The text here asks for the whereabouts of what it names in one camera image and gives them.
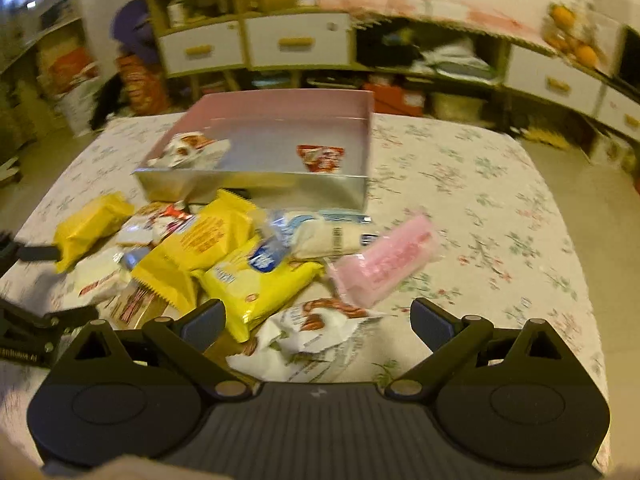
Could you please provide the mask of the yellow cracker bag blue logo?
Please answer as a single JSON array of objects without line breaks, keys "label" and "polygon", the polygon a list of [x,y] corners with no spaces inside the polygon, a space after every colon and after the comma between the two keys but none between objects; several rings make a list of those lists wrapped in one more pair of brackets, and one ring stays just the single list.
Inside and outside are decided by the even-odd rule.
[{"label": "yellow cracker bag blue logo", "polygon": [[226,310],[226,330],[237,342],[289,304],[322,273],[317,261],[279,258],[265,240],[250,238],[206,271],[196,271],[204,292]]}]

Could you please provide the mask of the small yellow snack bag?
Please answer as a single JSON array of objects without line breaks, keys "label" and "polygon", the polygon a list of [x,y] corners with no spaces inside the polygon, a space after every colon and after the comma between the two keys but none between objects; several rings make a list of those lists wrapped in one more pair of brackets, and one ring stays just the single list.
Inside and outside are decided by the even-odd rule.
[{"label": "small yellow snack bag", "polygon": [[61,222],[53,241],[61,257],[55,271],[64,273],[104,237],[116,233],[134,214],[134,205],[122,193],[101,195]]}]

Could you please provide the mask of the pink wafer packet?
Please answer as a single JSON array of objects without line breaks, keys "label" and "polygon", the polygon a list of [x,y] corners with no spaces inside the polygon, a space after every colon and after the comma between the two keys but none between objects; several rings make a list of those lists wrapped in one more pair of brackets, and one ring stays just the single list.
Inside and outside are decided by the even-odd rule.
[{"label": "pink wafer packet", "polygon": [[358,254],[330,263],[328,275],[341,300],[369,309],[439,257],[439,236],[432,222],[425,214],[415,214]]}]

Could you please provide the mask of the yellow snack bag plain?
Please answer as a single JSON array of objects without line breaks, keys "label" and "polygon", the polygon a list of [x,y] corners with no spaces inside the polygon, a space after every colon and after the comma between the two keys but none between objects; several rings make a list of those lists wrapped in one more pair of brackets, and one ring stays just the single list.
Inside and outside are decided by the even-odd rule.
[{"label": "yellow snack bag plain", "polygon": [[254,233],[257,206],[227,190],[168,235],[131,271],[132,278],[179,313],[198,305],[195,274],[247,242]]}]

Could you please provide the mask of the white nut snack packet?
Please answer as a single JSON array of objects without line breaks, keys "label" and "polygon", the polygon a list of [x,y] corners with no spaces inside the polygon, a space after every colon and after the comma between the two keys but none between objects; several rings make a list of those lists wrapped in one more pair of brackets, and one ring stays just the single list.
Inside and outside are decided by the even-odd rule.
[{"label": "white nut snack packet", "polygon": [[352,360],[362,331],[381,318],[336,298],[300,302],[267,318],[226,363],[258,382],[331,380]]}]

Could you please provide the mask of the clear white rice cake packet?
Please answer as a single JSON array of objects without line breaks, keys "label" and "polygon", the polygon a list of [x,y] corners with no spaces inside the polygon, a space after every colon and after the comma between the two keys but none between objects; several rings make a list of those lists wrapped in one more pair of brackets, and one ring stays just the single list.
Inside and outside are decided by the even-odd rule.
[{"label": "clear white rice cake packet", "polygon": [[259,209],[252,218],[277,252],[296,260],[356,254],[380,235],[370,217],[351,210]]}]

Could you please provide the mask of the white pecan snack packet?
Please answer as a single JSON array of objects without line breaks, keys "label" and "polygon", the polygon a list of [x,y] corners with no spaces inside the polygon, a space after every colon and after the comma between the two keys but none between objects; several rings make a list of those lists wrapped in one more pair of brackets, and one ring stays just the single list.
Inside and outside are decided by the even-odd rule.
[{"label": "white pecan snack packet", "polygon": [[197,131],[177,133],[158,156],[146,162],[146,166],[171,170],[215,169],[231,148],[232,143],[228,139],[209,139]]}]

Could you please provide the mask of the red white candy packet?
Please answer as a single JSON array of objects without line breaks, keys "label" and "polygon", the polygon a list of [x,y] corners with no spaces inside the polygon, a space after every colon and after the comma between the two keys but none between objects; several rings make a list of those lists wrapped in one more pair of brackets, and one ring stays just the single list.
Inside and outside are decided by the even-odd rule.
[{"label": "red white candy packet", "polygon": [[299,144],[296,153],[309,172],[336,174],[341,170],[344,148],[314,144]]}]

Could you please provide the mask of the orange biscuit packet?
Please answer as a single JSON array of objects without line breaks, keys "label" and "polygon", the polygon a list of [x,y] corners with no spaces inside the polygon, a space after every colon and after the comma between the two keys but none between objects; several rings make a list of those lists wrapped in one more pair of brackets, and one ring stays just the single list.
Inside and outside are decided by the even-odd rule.
[{"label": "orange biscuit packet", "polygon": [[167,302],[151,289],[131,282],[105,307],[105,317],[115,330],[137,330],[162,316],[166,308]]}]

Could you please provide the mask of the floral tablecloth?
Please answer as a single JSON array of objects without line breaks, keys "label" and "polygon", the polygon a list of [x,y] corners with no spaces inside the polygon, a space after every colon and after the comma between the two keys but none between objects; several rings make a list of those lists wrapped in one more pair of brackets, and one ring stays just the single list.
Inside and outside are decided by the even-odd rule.
[{"label": "floral tablecloth", "polygon": [[[50,242],[58,224],[101,194],[147,202],[132,175],[182,114],[115,119],[62,173],[18,237]],[[313,382],[383,387],[428,356],[409,326],[425,297],[455,315],[479,314],[498,327],[545,318],[608,398],[604,357],[588,286],[565,222],[521,144],[482,128],[376,114],[372,119],[367,212],[389,229],[422,211],[438,229],[440,258],[404,281]],[[1,293],[36,312],[61,309],[64,278],[49,263],[18,264]],[[26,410],[46,370],[1,361],[1,430],[40,463]]]}]

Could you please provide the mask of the orange printed bag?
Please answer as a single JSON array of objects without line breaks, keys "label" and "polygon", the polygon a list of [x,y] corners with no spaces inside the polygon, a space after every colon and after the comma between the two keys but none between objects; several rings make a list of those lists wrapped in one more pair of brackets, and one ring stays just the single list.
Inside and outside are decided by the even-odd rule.
[{"label": "orange printed bag", "polygon": [[116,58],[116,66],[134,114],[151,116],[168,110],[169,96],[162,71],[157,66],[147,66],[135,54]]}]

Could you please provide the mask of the pink silver cardboard box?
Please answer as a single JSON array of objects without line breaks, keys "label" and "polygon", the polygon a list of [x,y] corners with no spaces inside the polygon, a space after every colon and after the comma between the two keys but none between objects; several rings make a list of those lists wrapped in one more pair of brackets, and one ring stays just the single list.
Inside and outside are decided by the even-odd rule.
[{"label": "pink silver cardboard box", "polygon": [[[179,117],[134,170],[145,197],[207,204],[221,188],[273,209],[365,210],[372,144],[373,96],[362,90],[276,89],[203,96]],[[177,133],[228,139],[215,169],[151,168]],[[299,144],[339,146],[336,174],[309,172]]]}]

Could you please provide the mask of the red storage box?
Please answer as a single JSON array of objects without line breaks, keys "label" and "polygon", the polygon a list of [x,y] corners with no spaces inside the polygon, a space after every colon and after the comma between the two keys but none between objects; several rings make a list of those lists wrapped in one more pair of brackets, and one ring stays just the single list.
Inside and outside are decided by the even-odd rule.
[{"label": "red storage box", "polygon": [[411,117],[422,117],[424,114],[425,96],[421,91],[370,82],[364,84],[363,89],[373,93],[375,113]]}]

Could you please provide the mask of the purple plush toy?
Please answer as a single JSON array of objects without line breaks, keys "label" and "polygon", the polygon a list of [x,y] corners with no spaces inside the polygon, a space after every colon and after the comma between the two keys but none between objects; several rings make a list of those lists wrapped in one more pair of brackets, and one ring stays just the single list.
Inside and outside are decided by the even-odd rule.
[{"label": "purple plush toy", "polygon": [[125,52],[137,55],[146,65],[160,62],[146,0],[131,0],[117,11],[111,36]]}]

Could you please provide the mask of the wooden cabinet with white drawers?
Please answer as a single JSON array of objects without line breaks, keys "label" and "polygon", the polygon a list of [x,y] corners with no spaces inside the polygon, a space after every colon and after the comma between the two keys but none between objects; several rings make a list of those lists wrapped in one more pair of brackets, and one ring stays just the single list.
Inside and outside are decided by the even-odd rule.
[{"label": "wooden cabinet with white drawers", "polygon": [[[462,0],[480,6],[493,6]],[[236,70],[381,72],[431,92],[487,87],[588,116],[624,136],[639,134],[639,34],[566,4],[594,29],[594,70],[557,50],[530,50],[501,38],[405,18],[361,23],[323,11],[317,0],[146,0],[170,78]]]}]

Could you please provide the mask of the oranges on stand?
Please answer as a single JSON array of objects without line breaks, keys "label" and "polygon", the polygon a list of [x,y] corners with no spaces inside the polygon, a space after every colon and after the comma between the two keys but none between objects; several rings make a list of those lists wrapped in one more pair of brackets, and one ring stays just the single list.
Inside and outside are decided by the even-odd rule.
[{"label": "oranges on stand", "polygon": [[594,29],[585,14],[565,4],[550,3],[541,25],[546,44],[577,64],[594,70],[599,61]]}]

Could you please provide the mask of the pink cloth runner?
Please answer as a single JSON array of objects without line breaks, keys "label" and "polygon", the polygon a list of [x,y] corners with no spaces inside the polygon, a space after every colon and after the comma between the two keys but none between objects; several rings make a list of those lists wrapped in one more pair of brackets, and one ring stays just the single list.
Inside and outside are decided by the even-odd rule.
[{"label": "pink cloth runner", "polygon": [[317,0],[317,4],[323,11],[345,12],[361,23],[405,18],[501,38],[530,50],[553,54],[552,47],[533,27],[501,11],[462,0]]}]

